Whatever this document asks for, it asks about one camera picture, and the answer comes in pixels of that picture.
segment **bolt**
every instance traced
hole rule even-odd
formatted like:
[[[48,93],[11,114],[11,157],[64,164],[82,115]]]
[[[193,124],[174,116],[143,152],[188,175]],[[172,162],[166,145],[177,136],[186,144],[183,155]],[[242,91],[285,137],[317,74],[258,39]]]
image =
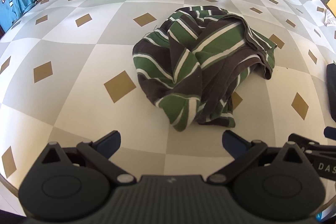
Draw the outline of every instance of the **bolt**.
[[[223,183],[226,181],[226,176],[222,174],[213,174],[210,176],[210,181],[213,183]]]
[[[134,177],[130,174],[121,174],[117,177],[117,181],[120,183],[130,183],[134,180]]]

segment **silver screw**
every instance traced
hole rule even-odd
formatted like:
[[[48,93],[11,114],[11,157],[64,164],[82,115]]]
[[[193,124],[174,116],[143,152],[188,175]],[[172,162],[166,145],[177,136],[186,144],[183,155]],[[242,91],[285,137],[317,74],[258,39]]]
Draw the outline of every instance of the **silver screw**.
[[[117,177],[117,181],[120,183],[130,183],[134,180],[134,177],[130,174],[121,174]]]
[[[214,183],[223,183],[226,181],[226,176],[222,174],[213,174],[210,176],[210,181]]]

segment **ribbed black surface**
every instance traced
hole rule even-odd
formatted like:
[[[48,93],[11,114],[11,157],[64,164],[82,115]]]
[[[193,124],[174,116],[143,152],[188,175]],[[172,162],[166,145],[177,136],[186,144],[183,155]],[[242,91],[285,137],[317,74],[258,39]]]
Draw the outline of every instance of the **ribbed black surface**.
[[[27,224],[42,223],[29,220]],[[275,224],[241,209],[225,187],[201,176],[144,176],[119,187],[95,215],[69,224]],[[292,222],[317,224],[313,218]]]

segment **checkered tablecloth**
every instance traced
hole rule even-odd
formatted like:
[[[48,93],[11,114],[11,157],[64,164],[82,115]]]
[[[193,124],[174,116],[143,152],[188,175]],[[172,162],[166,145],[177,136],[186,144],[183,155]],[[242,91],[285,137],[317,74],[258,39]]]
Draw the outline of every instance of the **checkered tablecloth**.
[[[133,65],[133,46],[193,5],[238,14],[278,45],[272,78],[252,73],[236,90],[233,131],[270,146],[293,132],[326,144],[323,129],[336,126],[325,84],[336,27],[324,26],[319,0],[43,0],[0,40],[0,173],[18,187],[48,141],[73,146],[112,130],[122,143],[111,160],[138,178],[207,176],[231,162],[225,128],[175,131]]]

